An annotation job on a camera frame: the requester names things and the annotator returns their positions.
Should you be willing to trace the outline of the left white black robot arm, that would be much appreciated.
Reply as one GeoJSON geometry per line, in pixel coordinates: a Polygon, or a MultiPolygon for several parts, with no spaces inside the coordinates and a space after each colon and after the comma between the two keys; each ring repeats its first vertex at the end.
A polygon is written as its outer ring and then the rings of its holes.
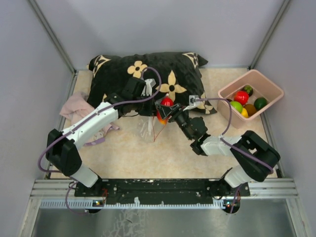
{"type": "Polygon", "coordinates": [[[58,131],[53,129],[47,138],[47,148],[41,155],[59,172],[85,186],[92,196],[103,190],[102,179],[86,166],[79,149],[106,125],[131,112],[153,112],[154,97],[146,91],[155,85],[161,86],[161,79],[130,78],[120,93],[112,93],[91,113],[74,125],[58,131]]]}

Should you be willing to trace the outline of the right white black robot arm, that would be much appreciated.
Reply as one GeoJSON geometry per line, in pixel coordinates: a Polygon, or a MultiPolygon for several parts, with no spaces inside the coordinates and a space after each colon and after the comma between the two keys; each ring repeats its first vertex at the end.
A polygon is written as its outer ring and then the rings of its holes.
{"type": "Polygon", "coordinates": [[[223,155],[238,161],[238,165],[220,179],[221,191],[228,196],[251,180],[263,182],[280,160],[279,153],[254,131],[248,130],[241,136],[226,139],[215,137],[207,133],[203,118],[191,118],[188,110],[179,104],[157,105],[156,108],[163,119],[169,118],[169,122],[177,123],[187,139],[193,141],[190,146],[197,155],[223,155]]]}

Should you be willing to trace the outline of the red yellow toy mango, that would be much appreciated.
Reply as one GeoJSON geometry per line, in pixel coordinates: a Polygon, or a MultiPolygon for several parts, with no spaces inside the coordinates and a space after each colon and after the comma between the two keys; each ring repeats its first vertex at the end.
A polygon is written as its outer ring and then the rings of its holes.
{"type": "MultiPolygon", "coordinates": [[[[174,102],[169,97],[164,97],[160,104],[163,105],[163,106],[173,106],[174,102]]],[[[157,111],[157,119],[162,125],[166,125],[167,122],[168,122],[168,118],[166,118],[166,119],[162,119],[161,118],[161,115],[160,115],[159,111],[157,111]]]]}

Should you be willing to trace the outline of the clear zip bag orange zipper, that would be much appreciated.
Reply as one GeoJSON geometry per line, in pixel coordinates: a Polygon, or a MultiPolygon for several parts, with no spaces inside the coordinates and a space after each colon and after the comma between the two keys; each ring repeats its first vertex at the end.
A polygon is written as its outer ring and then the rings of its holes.
{"type": "Polygon", "coordinates": [[[146,143],[154,143],[166,127],[166,121],[157,117],[140,116],[137,120],[136,134],[146,143]]]}

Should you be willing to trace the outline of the red toy apple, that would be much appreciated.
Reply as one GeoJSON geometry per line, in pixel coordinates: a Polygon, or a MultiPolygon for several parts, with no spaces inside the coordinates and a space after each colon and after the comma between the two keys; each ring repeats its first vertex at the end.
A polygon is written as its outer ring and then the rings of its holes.
{"type": "Polygon", "coordinates": [[[234,101],[245,105],[248,102],[249,95],[246,91],[237,91],[234,95],[234,101]]]}

